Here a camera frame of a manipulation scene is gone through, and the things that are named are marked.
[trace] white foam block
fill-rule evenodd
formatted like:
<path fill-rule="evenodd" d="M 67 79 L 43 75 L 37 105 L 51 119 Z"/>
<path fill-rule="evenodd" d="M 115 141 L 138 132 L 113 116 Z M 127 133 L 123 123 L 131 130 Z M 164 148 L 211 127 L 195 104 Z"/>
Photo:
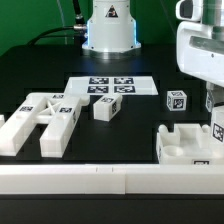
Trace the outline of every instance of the white foam block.
<path fill-rule="evenodd" d="M 121 109 L 121 94 L 107 94 L 93 104 L 94 119 L 110 121 Z"/>

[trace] white plastic part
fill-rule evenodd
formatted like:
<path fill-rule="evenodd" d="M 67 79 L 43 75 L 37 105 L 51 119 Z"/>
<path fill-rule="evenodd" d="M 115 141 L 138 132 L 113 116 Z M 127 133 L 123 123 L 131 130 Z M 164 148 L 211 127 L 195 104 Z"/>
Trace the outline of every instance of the white plastic part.
<path fill-rule="evenodd" d="M 40 138 L 42 157 L 63 156 L 80 112 L 80 98 L 65 97 Z"/>
<path fill-rule="evenodd" d="M 88 41 L 83 49 L 108 53 L 141 47 L 136 41 L 136 22 L 130 15 L 130 0 L 94 0 L 87 28 Z"/>
<path fill-rule="evenodd" d="M 186 110 L 187 95 L 182 90 L 167 91 L 167 107 L 170 111 Z"/>
<path fill-rule="evenodd" d="M 48 124 L 40 139 L 42 156 L 62 157 L 84 98 L 63 93 L 32 93 L 0 128 L 0 155 L 16 156 L 36 124 Z"/>
<path fill-rule="evenodd" d="M 211 39 L 211 35 L 212 26 L 182 22 L 177 31 L 177 63 L 182 72 L 224 87 L 224 55 L 190 44 L 192 36 Z"/>
<path fill-rule="evenodd" d="M 1 165 L 0 194 L 224 194 L 223 165 Z"/>
<path fill-rule="evenodd" d="M 35 116 L 45 107 L 45 98 L 33 96 L 16 110 L 0 129 L 0 155 L 15 156 L 35 127 Z"/>
<path fill-rule="evenodd" d="M 110 121 L 121 109 L 122 95 L 107 94 L 93 104 L 94 119 Z"/>
<path fill-rule="evenodd" d="M 0 115 L 0 128 L 5 124 L 4 115 Z"/>
<path fill-rule="evenodd" d="M 208 125 L 175 124 L 174 132 L 163 130 L 164 125 L 157 133 L 160 164 L 224 165 L 224 144 L 214 140 Z"/>
<path fill-rule="evenodd" d="M 191 18 L 183 18 L 180 16 L 180 5 L 185 0 L 181 0 L 176 4 L 176 17 L 180 20 L 198 22 L 202 18 L 203 13 L 203 0 L 193 0 L 193 15 Z"/>

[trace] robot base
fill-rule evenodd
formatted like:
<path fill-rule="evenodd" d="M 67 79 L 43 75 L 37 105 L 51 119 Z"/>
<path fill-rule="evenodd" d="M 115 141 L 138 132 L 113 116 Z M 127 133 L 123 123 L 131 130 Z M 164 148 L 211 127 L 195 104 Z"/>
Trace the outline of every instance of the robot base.
<path fill-rule="evenodd" d="M 88 48 L 87 44 L 84 43 L 83 47 L 82 47 L 82 54 L 84 56 L 89 56 L 89 57 L 94 57 L 94 58 L 99 58 L 99 59 L 105 59 L 105 60 L 129 58 L 129 57 L 138 56 L 138 55 L 141 54 L 141 44 L 139 44 L 139 47 L 133 48 L 133 49 L 128 50 L 128 51 L 100 52 L 100 51 L 95 51 L 93 49 Z"/>

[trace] white platform edge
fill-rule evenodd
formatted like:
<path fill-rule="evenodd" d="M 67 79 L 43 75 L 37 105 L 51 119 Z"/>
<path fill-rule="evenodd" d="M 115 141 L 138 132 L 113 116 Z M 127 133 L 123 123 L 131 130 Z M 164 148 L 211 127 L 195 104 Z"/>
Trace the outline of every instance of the white platform edge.
<path fill-rule="evenodd" d="M 224 166 L 1 165 L 0 194 L 224 194 Z"/>

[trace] cable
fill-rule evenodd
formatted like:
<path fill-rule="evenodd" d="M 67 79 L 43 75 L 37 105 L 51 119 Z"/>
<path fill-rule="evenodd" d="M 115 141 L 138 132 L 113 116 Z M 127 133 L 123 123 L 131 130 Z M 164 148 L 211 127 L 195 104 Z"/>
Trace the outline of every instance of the cable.
<path fill-rule="evenodd" d="M 176 29 L 175 29 L 175 27 L 173 26 L 173 23 L 172 23 L 172 21 L 171 21 L 171 19 L 170 19 L 168 10 L 167 10 L 167 8 L 166 8 L 166 6 L 165 6 L 165 4 L 164 4 L 164 0 L 160 0 L 160 3 L 161 3 L 161 5 L 162 5 L 163 12 L 164 12 L 164 14 L 165 14 L 165 16 L 166 16 L 166 18 L 167 18 L 167 20 L 168 20 L 168 23 L 169 23 L 169 25 L 170 25 L 170 28 L 171 28 L 171 30 L 172 30 L 172 32 L 173 32 L 173 35 L 174 35 L 175 38 L 176 38 Z"/>
<path fill-rule="evenodd" d="M 57 0 L 57 4 L 58 4 L 58 9 L 59 9 L 59 12 L 60 12 L 60 15 L 61 15 L 61 22 L 62 22 L 62 26 L 65 27 L 65 16 L 64 16 L 64 12 L 63 12 L 63 9 L 61 7 L 61 2 L 60 0 Z M 65 45 L 68 44 L 68 40 L 67 38 L 65 37 Z"/>
<path fill-rule="evenodd" d="M 76 15 L 75 16 L 76 24 L 85 24 L 85 20 L 84 20 L 84 17 L 82 15 L 82 12 L 81 12 L 79 1 L 78 0 L 73 0 L 72 2 L 73 2 L 75 15 Z"/>
<path fill-rule="evenodd" d="M 41 33 L 40 35 L 38 35 L 37 37 L 35 37 L 34 39 L 32 39 L 31 41 L 29 41 L 27 43 L 27 45 L 35 45 L 35 43 L 39 39 L 43 38 L 44 36 L 51 34 L 51 33 L 56 33 L 56 32 L 65 31 L 65 30 L 73 30 L 74 31 L 74 28 L 72 26 L 67 26 L 67 27 L 60 27 L 60 28 L 55 28 L 52 30 L 45 31 L 45 32 Z"/>

